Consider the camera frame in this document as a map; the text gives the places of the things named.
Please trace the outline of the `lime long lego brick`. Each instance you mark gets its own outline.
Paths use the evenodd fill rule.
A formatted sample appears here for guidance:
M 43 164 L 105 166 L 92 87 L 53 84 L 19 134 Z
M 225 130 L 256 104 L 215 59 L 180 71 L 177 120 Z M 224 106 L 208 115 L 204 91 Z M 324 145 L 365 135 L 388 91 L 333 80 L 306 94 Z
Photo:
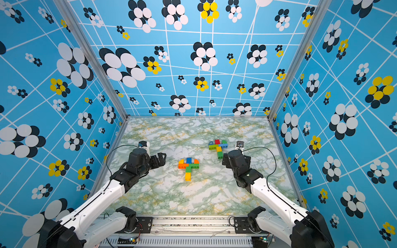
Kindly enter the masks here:
M 218 145 L 216 145 L 216 144 L 208 145 L 209 150 L 216 150 L 217 147 L 218 147 Z

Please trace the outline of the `orange long lego brick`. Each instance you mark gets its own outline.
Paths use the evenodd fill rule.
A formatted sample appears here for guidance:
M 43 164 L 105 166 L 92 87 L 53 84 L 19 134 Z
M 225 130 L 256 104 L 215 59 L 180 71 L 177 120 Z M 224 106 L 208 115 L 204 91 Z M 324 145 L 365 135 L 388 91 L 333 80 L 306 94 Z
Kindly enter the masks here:
M 185 169 L 186 167 L 188 167 L 189 166 L 189 164 L 179 164 L 178 165 L 178 168 L 179 169 Z

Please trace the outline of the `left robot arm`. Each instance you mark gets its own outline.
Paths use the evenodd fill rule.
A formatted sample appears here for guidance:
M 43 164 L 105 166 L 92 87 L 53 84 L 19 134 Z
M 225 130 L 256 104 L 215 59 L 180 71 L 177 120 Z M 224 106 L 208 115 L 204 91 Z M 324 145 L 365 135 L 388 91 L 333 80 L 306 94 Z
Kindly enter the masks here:
M 127 193 L 150 170 L 164 166 L 166 154 L 150 156 L 146 148 L 136 148 L 119 170 L 85 203 L 58 221 L 46 222 L 39 232 L 38 248 L 93 248 L 118 231 L 140 231 L 136 212 L 118 208 L 99 223 L 95 220 Z

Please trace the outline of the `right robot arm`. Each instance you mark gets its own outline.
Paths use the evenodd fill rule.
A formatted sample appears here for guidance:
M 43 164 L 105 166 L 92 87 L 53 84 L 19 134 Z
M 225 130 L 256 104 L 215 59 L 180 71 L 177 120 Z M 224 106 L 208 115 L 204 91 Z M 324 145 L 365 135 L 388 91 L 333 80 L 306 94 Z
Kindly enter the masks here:
M 278 217 L 257 207 L 248 214 L 250 229 L 254 233 L 266 231 L 275 235 L 291 248 L 334 248 L 324 217 L 317 211 L 309 211 L 292 202 L 257 170 L 250 167 L 251 158 L 237 149 L 223 155 L 222 164 L 233 171 L 239 187 L 246 189 L 266 205 Z

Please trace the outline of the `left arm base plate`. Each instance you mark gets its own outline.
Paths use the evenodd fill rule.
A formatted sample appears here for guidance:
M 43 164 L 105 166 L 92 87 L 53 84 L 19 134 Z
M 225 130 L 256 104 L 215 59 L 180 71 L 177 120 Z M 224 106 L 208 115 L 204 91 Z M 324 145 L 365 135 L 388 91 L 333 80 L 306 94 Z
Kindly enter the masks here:
M 121 233 L 149 234 L 153 226 L 153 217 L 135 217 L 127 220 L 126 227 Z

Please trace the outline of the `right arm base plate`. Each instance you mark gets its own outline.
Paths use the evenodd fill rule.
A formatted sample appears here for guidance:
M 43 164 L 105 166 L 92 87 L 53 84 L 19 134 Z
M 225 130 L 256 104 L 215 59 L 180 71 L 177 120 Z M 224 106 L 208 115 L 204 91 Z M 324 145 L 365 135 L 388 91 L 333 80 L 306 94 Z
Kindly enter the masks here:
M 255 234 L 255 219 L 251 217 L 233 217 L 234 229 L 236 234 Z

